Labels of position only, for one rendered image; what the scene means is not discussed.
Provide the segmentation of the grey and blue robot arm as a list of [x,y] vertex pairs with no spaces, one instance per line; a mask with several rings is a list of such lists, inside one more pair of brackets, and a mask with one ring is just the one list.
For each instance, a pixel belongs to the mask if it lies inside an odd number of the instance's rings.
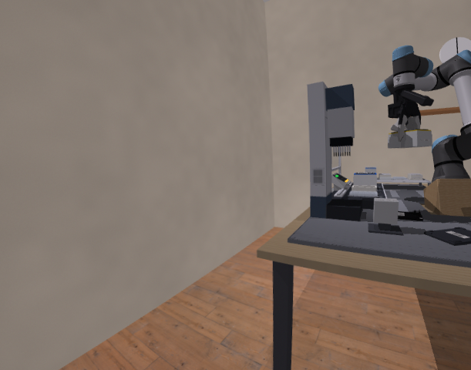
[[[405,84],[414,84],[414,90],[425,92],[454,86],[463,127],[460,136],[442,136],[433,142],[435,172],[432,182],[436,179],[470,179],[463,161],[471,159],[471,51],[463,50],[433,69],[430,59],[414,55],[413,47],[404,45],[393,51],[392,67],[393,74],[378,86],[385,97],[390,96],[395,87]],[[434,102],[413,90],[403,90],[400,96],[420,106],[431,106]]]

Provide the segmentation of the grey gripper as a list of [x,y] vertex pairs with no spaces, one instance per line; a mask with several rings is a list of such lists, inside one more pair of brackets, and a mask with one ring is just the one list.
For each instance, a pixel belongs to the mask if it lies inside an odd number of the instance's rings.
[[[388,113],[389,118],[398,118],[397,122],[391,126],[391,130],[398,132],[399,142],[404,136],[404,130],[420,129],[421,114],[418,104],[410,99],[400,96],[403,90],[412,91],[414,89],[414,84],[405,84],[397,86],[394,90],[390,91],[392,95],[394,94],[394,103],[388,105]],[[408,118],[408,124],[405,126],[407,122],[407,116],[410,117]]]

